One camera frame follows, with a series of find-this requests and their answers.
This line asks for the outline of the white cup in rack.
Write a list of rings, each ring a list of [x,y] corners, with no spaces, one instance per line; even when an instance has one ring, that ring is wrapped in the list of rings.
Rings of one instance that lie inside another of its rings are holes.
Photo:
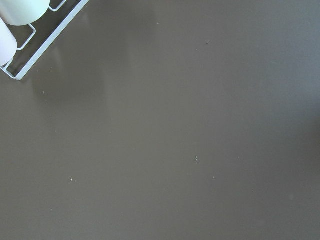
[[[15,56],[17,48],[16,38],[0,19],[0,66],[7,64]]]

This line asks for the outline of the pale green cup in rack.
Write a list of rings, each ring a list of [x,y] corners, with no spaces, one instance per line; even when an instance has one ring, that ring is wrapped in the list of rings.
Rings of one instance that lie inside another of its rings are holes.
[[[39,20],[49,6],[50,0],[1,0],[0,17],[6,24],[24,26]]]

